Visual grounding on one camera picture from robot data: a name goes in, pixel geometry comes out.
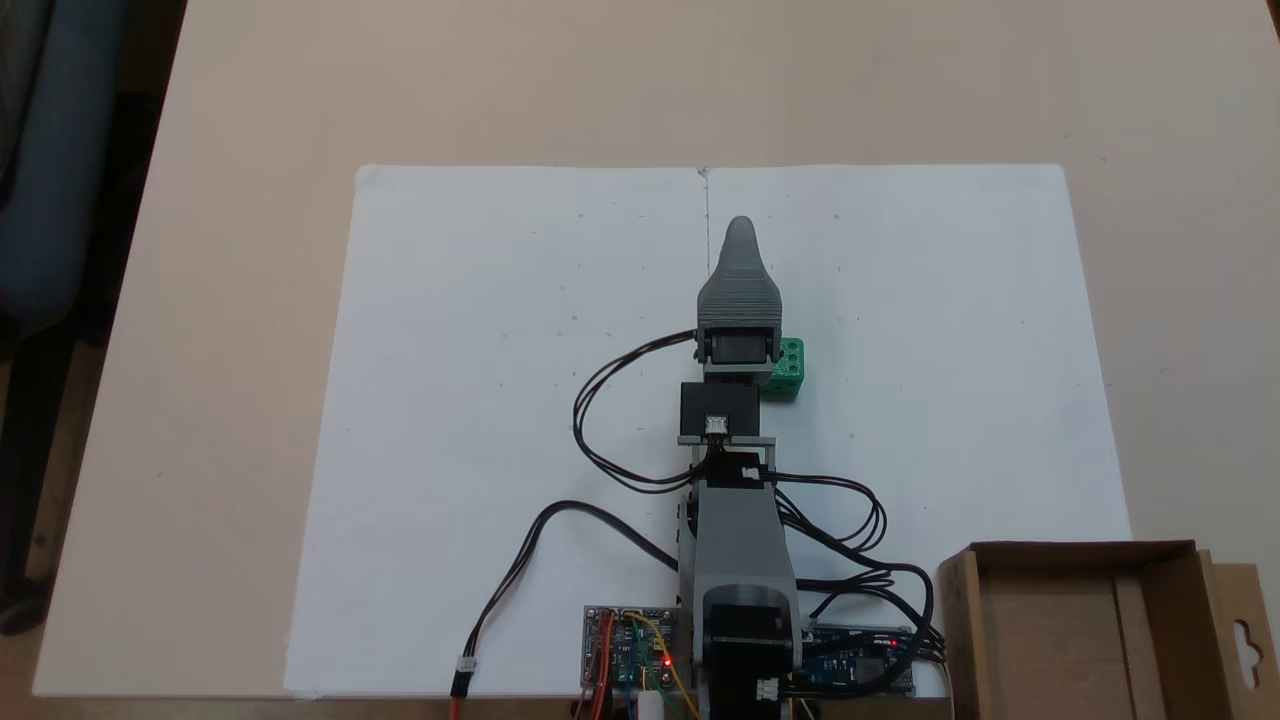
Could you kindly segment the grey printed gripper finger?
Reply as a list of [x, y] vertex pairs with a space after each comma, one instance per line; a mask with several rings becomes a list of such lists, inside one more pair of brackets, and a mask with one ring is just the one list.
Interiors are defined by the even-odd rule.
[[698, 328], [778, 329], [782, 318], [781, 292], [763, 261], [755, 225], [748, 217], [736, 217], [698, 293]]

